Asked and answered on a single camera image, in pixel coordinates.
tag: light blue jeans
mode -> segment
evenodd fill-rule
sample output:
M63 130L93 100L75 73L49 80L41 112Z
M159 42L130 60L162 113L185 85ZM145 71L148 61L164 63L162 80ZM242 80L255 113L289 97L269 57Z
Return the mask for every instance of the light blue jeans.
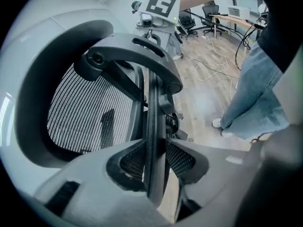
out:
M241 70L236 94L221 119L224 131L247 139L286 128L289 123L272 90L283 74L258 43Z

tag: screw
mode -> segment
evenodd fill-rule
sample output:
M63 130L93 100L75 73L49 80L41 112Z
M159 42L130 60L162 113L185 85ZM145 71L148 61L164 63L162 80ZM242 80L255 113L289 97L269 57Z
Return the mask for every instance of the screw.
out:
M100 55L99 53L94 53L92 58L93 58L93 61L99 65L103 64L103 62L104 62L103 56Z

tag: black office chair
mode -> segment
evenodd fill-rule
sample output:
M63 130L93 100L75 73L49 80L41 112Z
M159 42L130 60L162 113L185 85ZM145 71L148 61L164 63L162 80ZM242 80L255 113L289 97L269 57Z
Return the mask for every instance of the black office chair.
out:
M202 24L205 25L205 27L202 28L209 28L203 31L204 35L206 35L209 32L214 33L214 23L212 22L213 17L211 16L212 14L218 14L219 13L219 5L207 5L203 6L202 10L205 14L205 18L208 19L209 21L206 20L201 20ZM216 18L216 23L219 24L220 20ZM222 35L222 32L227 32L224 29L221 29L219 27L216 28L216 31Z
M199 37L198 32L191 29L196 26L195 20L191 17L191 14L189 14L185 11L181 11L179 13L179 18L180 18L181 24L187 30L187 33L188 33L188 35L186 36L186 40L187 40L187 37L189 37L190 35L195 35L196 37Z

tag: black shirt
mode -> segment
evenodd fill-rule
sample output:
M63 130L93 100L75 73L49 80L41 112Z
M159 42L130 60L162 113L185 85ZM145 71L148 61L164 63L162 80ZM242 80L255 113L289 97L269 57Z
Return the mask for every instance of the black shirt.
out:
M273 62L285 72L303 41L301 0L264 0L269 20L257 42Z

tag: white cable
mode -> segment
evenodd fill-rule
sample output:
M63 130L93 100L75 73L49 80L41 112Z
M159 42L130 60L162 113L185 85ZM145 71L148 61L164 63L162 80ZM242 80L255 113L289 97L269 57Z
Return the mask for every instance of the white cable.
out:
M197 78L198 81L206 81L206 80L210 79L213 75L217 74L218 72L226 72L226 71L229 69L229 64L228 64L228 62L227 62L226 56L225 56L225 55L222 55L222 54L220 54L220 53L218 53L218 52L215 50L215 48L214 48L214 43L213 43L207 36L205 36L205 37L212 43L214 51L215 51L218 55L221 55L221 56L223 56L223 57L225 58L225 61L226 61L226 64L227 64L227 68L225 68L225 66L224 66L223 64L216 64L216 65L205 65L205 64L203 64L203 65L198 65L198 66L196 67L196 78ZM197 69L198 69L200 66L223 66L224 70L217 71L217 72L215 72L214 74L212 74L210 77L208 77L208 78L206 78L206 79L204 79L204 80L201 80L201 79L198 78L198 76L197 76ZM227 73L226 73L226 76L228 76L228 77L229 77L229 80L231 81L231 86L230 86L230 89L229 89L229 93L230 93L230 96L231 96L231 99L232 99L232 79L231 79L231 77L230 77Z

